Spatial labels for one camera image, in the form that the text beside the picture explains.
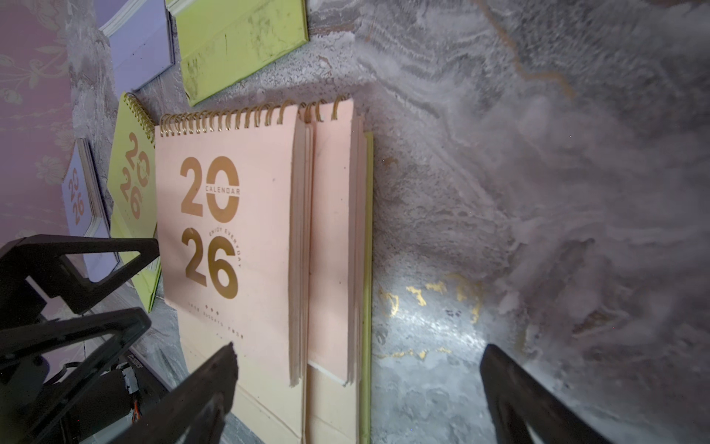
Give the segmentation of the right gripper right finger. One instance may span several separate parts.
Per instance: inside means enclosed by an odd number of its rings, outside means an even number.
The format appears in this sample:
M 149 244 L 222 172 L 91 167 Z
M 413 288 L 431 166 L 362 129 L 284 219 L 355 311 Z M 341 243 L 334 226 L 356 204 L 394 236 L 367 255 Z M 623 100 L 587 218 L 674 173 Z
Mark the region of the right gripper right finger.
M 607 443 L 608 439 L 538 383 L 495 344 L 480 362 L 498 443 Z

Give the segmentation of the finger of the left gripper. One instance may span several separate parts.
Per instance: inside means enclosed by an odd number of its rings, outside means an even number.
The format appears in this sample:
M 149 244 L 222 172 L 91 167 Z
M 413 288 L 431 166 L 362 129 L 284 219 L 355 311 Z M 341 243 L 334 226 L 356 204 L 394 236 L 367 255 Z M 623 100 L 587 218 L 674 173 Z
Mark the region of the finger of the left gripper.
M 40 443 L 151 327 L 140 308 L 1 331 L 1 441 Z
M 135 252 L 138 256 L 100 281 L 81 275 L 70 255 Z M 46 301 L 27 281 L 31 278 L 46 295 L 62 299 L 82 315 L 159 257 L 154 238 L 107 239 L 35 235 L 13 240 L 1 248 L 1 326 L 35 324 Z

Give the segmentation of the pink calendar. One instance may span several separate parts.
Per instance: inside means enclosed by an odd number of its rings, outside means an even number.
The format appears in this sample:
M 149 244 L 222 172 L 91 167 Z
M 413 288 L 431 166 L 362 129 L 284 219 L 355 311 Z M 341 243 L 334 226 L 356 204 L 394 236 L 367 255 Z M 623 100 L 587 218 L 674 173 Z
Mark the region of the pink calendar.
M 307 440 L 360 442 L 366 143 L 351 99 L 314 109 Z
M 157 233 L 182 342 L 230 344 L 235 416 L 265 443 L 305 440 L 312 125 L 288 101 L 161 118 Z

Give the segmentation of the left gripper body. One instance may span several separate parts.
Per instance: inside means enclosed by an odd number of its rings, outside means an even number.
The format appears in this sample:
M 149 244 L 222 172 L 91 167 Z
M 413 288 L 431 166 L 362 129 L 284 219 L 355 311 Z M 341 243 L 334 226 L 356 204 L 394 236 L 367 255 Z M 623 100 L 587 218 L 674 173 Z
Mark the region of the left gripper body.
M 44 443 L 108 443 L 153 410 L 168 385 L 128 351 L 42 438 Z

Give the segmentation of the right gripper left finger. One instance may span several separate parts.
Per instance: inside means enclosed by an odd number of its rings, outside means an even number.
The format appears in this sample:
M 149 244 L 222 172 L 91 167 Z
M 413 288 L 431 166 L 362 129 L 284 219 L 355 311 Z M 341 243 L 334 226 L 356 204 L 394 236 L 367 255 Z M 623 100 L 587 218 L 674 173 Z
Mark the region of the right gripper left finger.
M 233 345 L 220 348 L 116 443 L 218 443 L 239 377 Z

